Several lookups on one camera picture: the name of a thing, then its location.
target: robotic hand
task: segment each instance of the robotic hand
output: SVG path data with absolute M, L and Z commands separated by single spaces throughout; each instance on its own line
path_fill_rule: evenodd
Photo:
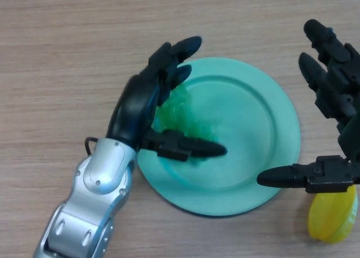
M 299 67 L 316 92 L 316 106 L 327 119 L 336 119 L 346 158 L 319 156 L 308 165 L 272 168 L 260 173 L 257 181 L 268 187 L 305 188 L 308 193 L 346 192 L 360 184 L 360 55 L 316 20 L 307 21 L 304 31 L 327 72 L 306 53 L 300 55 Z
M 127 201 L 131 172 L 141 149 L 160 157 L 186 161 L 221 156 L 220 144 L 185 137 L 175 130 L 152 129 L 157 106 L 187 79 L 191 66 L 178 67 L 201 46 L 192 37 L 174 46 L 164 43 L 148 66 L 130 78 L 112 114 L 105 138 L 87 138 L 88 157 L 76 167 L 69 197 L 57 207 L 39 241 L 34 258 L 102 258 L 111 240 L 114 216 Z M 94 153 L 89 141 L 96 142 Z

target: wire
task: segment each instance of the wire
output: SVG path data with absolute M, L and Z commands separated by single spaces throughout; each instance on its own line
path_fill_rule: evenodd
M 98 139 L 95 138 L 95 137 L 87 137 L 85 139 L 85 150 L 86 150 L 86 153 L 88 154 L 88 156 L 90 156 L 92 153 L 91 153 L 91 150 L 90 150 L 90 146 L 89 146 L 89 142 L 97 142 Z

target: wood grain surface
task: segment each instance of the wood grain surface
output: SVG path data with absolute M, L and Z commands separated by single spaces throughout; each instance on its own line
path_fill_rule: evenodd
M 194 58 L 232 57 L 267 72 L 301 123 L 299 162 L 340 153 L 334 120 L 298 68 L 315 55 L 311 18 L 360 49 L 360 0 L 0 0 L 0 258 L 29 258 L 102 137 L 128 78 L 165 41 L 201 35 Z M 359 257 L 360 221 L 338 245 L 309 239 L 312 196 L 285 190 L 241 216 L 207 219 L 166 203 L 139 171 L 116 217 L 107 258 Z

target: yellow object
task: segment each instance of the yellow object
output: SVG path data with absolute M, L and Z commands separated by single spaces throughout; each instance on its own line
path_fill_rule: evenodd
M 312 238 L 338 243 L 350 234 L 358 210 L 356 186 L 344 193 L 316 194 L 308 216 L 308 231 Z

